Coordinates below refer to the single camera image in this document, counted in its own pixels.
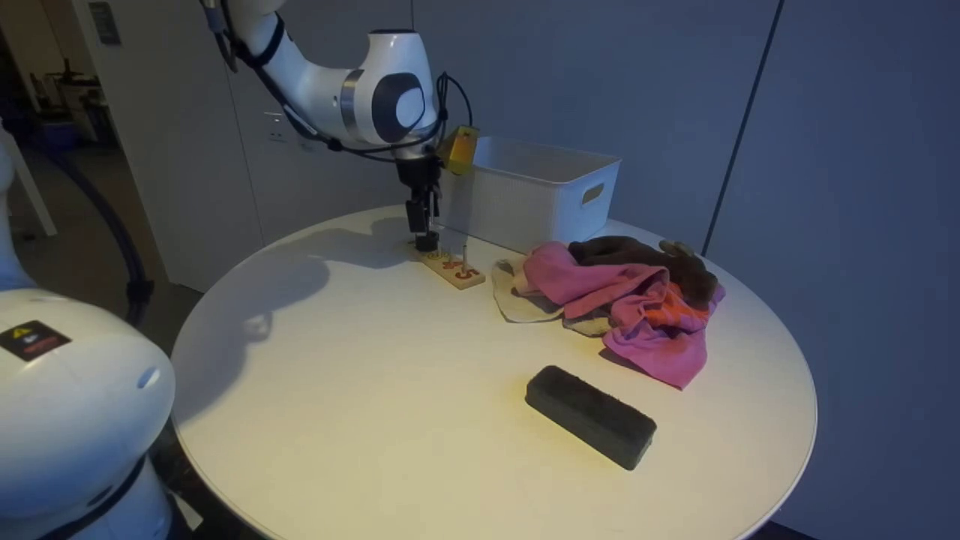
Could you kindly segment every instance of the floor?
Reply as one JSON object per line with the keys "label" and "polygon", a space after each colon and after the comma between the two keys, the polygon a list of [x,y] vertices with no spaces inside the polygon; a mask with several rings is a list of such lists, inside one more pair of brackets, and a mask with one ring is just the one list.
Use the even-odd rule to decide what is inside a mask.
{"label": "floor", "polygon": [[[10,192],[12,235],[26,274],[43,285],[67,298],[86,300],[124,318],[126,311],[126,268],[109,229],[96,210],[81,199],[81,192],[43,156],[25,153],[29,170],[44,194],[58,236],[44,236],[25,192],[14,185]],[[152,300],[141,320],[141,333],[170,352],[179,325],[188,308],[200,300],[198,290],[170,285],[162,274],[143,208],[139,203],[134,182],[128,178],[126,160],[117,146],[81,146],[73,163],[92,180],[92,185],[110,202],[128,229],[146,276],[152,278]],[[177,436],[165,429],[152,446],[152,461],[158,476],[170,487],[179,506],[179,537],[198,540],[253,540],[262,537],[247,527],[188,467]],[[757,530],[749,540],[807,540],[792,527],[776,523]]]}

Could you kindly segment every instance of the black sponge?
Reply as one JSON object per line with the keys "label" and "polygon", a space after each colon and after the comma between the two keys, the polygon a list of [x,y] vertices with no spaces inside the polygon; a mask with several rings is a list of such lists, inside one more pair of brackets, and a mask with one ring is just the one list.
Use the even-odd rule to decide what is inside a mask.
{"label": "black sponge", "polygon": [[632,472],[651,445],[656,422],[643,410],[600,392],[557,367],[547,367],[528,384],[528,404]]}

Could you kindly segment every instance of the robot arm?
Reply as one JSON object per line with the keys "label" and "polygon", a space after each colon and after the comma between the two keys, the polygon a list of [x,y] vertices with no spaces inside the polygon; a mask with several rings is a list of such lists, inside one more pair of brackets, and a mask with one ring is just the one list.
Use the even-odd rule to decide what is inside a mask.
{"label": "robot arm", "polygon": [[434,136],[440,113],[425,48],[411,30],[368,34],[358,68],[309,63],[288,39],[276,9],[284,0],[203,0],[206,20],[227,56],[258,72],[301,136],[358,156],[389,153],[411,188],[408,226],[419,248],[434,248],[439,217]]}

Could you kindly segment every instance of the white robot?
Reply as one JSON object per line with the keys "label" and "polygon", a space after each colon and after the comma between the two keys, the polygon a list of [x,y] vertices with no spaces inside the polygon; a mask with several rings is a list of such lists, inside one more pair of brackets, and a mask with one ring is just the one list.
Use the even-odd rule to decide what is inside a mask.
{"label": "white robot", "polygon": [[[200,7],[225,61],[247,61],[307,139],[397,163],[416,245],[434,248],[443,113],[419,35],[373,34],[363,65],[323,68],[284,35],[281,0]],[[146,449],[173,404],[170,364],[126,320],[25,274],[5,217],[10,144],[0,141],[0,537],[168,537],[170,501]]]}

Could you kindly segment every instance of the black sticker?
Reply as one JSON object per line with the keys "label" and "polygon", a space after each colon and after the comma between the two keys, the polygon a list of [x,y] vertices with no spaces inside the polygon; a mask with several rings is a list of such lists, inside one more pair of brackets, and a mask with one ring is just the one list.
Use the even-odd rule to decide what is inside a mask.
{"label": "black sticker", "polygon": [[26,320],[0,333],[0,347],[18,353],[25,364],[67,346],[70,340],[43,320]]}

